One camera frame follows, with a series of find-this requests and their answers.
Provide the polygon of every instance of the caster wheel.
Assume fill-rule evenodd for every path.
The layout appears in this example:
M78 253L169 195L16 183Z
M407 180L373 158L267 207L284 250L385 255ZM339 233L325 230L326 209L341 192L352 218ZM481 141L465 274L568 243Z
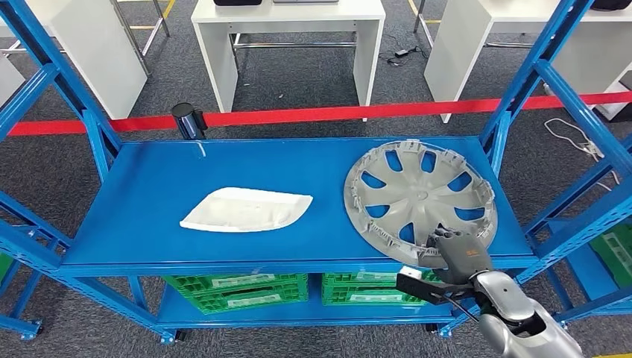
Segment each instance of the caster wheel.
M436 333L439 331L439 325L436 323L426 323L423 325L423 328L426 330L426 332L430 333Z
M176 342L184 342L189 334L183 330L176 331Z

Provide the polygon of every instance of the green crate label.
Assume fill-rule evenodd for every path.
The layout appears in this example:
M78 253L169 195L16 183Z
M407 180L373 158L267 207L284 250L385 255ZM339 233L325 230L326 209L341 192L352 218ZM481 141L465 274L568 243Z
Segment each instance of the green crate label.
M615 235L614 233L607 233L604 235L604 239L608 244L610 250L613 251L616 257L619 259L619 262L621 262L621 264L625 268L625 271L627 271L628 274L632 276L632 257L623 248L623 245L621 245L621 242L619 241L617 235Z
M396 280L397 273L389 273L389 272L358 272L358 276L355 277L356 280Z
M228 307L246 307L254 304L270 304L272 302L281 301L281 295L278 293L274 295L267 295L262 297L242 298L241 300L228 300Z
M213 287L231 287L274 280L274 274L252 274L250 276L216 278L211 280Z
M351 295L350 302L401 302L403 295Z

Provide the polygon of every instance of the shelf top surface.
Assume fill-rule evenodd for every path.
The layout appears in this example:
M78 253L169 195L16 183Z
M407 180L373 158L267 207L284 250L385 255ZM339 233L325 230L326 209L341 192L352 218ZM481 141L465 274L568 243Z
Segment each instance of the shelf top surface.
M213 0L198 1L191 21L278 22L326 20L377 20L386 13L381 0L339 0L337 3L275 4L263 0L254 6L217 6Z
M478 0L493 21L547 22L560 3L554 0ZM632 6L618 11L588 10L581 21L632 22Z
M159 324L178 323L179 327L186 327L187 323L209 323L225 326L250 325L256 322L269 325L314 324L325 321L330 324L344 324L345 321L354 323L370 323L372 320L390 323L399 320L423 319L442 321L452 319L452 306L442 304L433 306L398 306L398 305L329 305L322 304L320 298L320 280L314 280L311 275L309 280L309 300L292 304L274 304L265 307L250 308L247 310L226 311L206 315L190 304L178 291L167 285L167 291L163 297L158 312Z
M355 161L396 139L402 138L125 143L63 264L393 262L351 225L342 192ZM490 254L532 256L478 138L420 139L461 153L491 183L499 228ZM225 186L314 200L300 219L278 230L212 233L180 226L203 198Z

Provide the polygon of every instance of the gray carpet floor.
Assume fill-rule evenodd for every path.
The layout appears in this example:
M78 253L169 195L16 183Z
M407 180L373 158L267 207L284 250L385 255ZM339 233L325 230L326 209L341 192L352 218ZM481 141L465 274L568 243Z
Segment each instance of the gray carpet floor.
M382 51L422 46L412 33L414 15L406 0L382 0L387 20ZM169 18L172 37L158 34L148 54L153 72L133 116L167 113L179 101L189 101L206 111L217 111L189 17L195 0L177 0ZM425 15L440 19L445 0L428 1ZM123 4L132 25L154 21L148 3ZM430 25L436 33L437 25ZM139 31L143 43L148 31ZM244 41L350 39L349 34L273 34L244 36ZM530 35L494 35L497 41L529 41ZM485 49L464 90L463 98L501 96L525 56L523 50ZM33 73L30 60L10 60L24 73ZM357 104L352 77L353 52L349 49L259 49L238 54L240 78L234 110L322 107ZM429 101L423 79L426 59L409 57L405 66L380 61L373 103ZM260 125L213 128L210 138L272 138L317 136L433 136L478 133L488 114L453 116L444 125L438 116L374 119L299 125ZM73 115L52 89L28 112L25 120L69 119ZM591 164L592 159L569 143L555 139L543 127L552 117L568 119L563 110L522 112L512 127L502 167L501 182L521 222L529 220ZM632 131L632 123L608 124L618 137ZM561 133L567 128L559 127ZM176 131L127 133L125 139L175 139ZM9 138L0 143L0 188L52 224L72 235L98 190L98 178L84 136ZM582 205L603 194L594 189ZM576 302L581 294L564 265L556 268ZM28 270L18 274L0 300L6 312L19 294ZM129 294L126 283L105 279ZM150 305L158 304L160 279L144 280ZM525 291L550 310L559 310L547 279L539 276ZM21 342L15 333L0 333L0 357L497 357L482 340L475 325L459 327L451 339L439 339L421 325L302 327L194 330L187 342L161 346L144 328L99 306L64 286L43 278L30 300L25 318L43 318L44 332L32 342ZM590 357L632 351L632 318L597 317L570 324L570 333Z

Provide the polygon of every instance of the power adapter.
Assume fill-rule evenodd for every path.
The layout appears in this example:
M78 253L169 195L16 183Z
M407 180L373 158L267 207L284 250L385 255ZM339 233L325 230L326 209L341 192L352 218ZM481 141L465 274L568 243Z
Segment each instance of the power adapter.
M397 58L402 58L404 56L407 56L408 54L410 54L411 52L409 50L399 50L395 52L395 57Z

